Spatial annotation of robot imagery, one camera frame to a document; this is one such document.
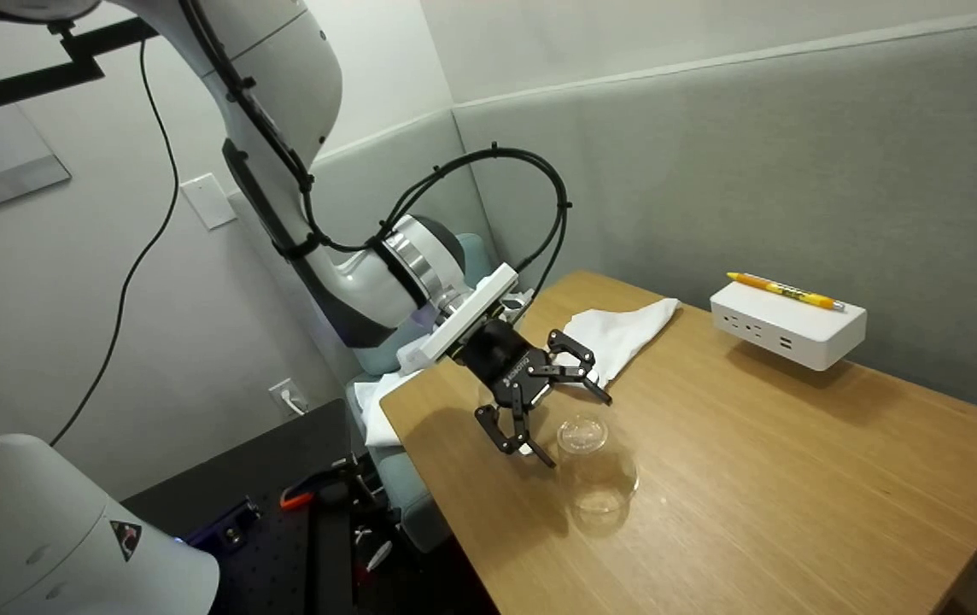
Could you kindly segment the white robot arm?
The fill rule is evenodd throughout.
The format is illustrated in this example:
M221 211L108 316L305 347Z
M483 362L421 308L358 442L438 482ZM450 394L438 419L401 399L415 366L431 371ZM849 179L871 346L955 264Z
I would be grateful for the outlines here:
M444 227L394 211L358 245L332 242L311 204L311 161L337 116L336 51L305 0L116 0L204 78L226 163L276 251L353 346L376 346L412 310L442 324L401 351L409 367L458 355L496 406L524 417L555 382L585 382L594 355L568 335L547 347L500 316L508 267L462 277ZM0 432L0 615L208 615L220 561L122 509L51 442Z

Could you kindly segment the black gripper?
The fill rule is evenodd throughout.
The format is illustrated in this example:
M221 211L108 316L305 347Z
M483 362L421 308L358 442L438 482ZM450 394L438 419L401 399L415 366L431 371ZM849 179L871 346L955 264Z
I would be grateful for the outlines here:
M533 440L529 408L553 390L553 382L577 382L596 401L609 401L609 390L590 379L594 351L553 326L547 347L529 346L513 324L496 316L477 316L450 346L450 358L464 366L500 406L485 401L473 408L477 425L502 453L536 458L553 463L553 458Z

